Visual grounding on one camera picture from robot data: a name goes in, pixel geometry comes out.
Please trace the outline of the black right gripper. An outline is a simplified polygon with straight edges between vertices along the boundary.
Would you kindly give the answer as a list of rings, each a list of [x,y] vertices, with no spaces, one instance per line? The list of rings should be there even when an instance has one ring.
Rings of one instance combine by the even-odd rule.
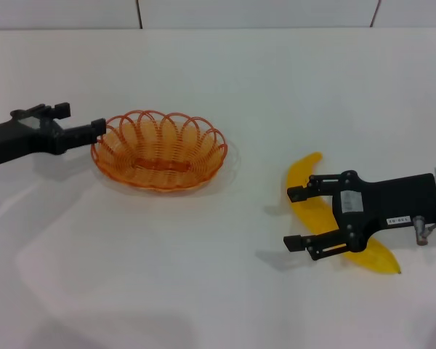
[[[366,182],[354,171],[310,175],[305,186],[286,190],[291,202],[332,196],[338,230],[311,236],[285,236],[290,252],[307,251],[317,261],[345,252],[362,252],[373,234],[393,228],[414,227],[416,243],[428,244],[436,227],[436,183],[433,174]]]

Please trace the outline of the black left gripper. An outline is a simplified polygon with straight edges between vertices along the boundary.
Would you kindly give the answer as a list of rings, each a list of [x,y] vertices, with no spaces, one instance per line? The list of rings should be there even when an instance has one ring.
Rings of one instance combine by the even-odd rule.
[[[40,104],[15,110],[0,124],[0,164],[32,153],[60,155],[70,149],[92,145],[106,133],[105,119],[64,129],[56,122],[71,117],[70,103]]]

